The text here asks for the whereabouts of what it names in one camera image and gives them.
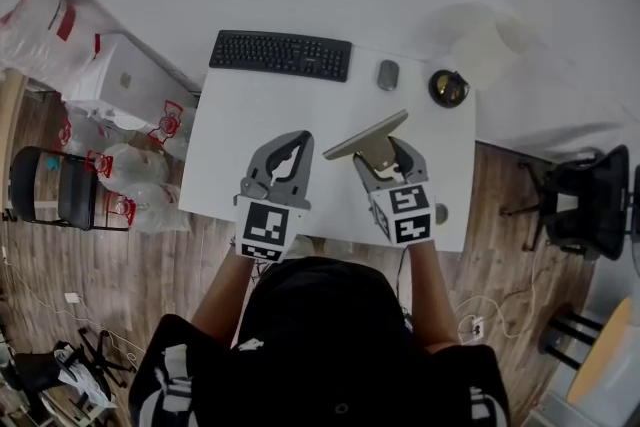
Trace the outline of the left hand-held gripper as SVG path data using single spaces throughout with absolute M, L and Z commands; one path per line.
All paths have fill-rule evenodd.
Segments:
M 234 197 L 235 250 L 263 263 L 300 258 L 299 235 L 311 209 L 308 190 L 314 137 L 307 130 L 282 134 L 253 154 Z M 294 156 L 289 175 L 274 171 Z

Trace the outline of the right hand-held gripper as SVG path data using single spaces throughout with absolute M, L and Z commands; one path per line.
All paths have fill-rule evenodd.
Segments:
M 352 158 L 374 221 L 391 246 L 432 240 L 435 200 L 428 184 L 426 161 L 404 140 L 390 136 L 389 141 L 395 153 L 394 171 L 403 181 L 380 177 L 360 153 L 354 153 Z

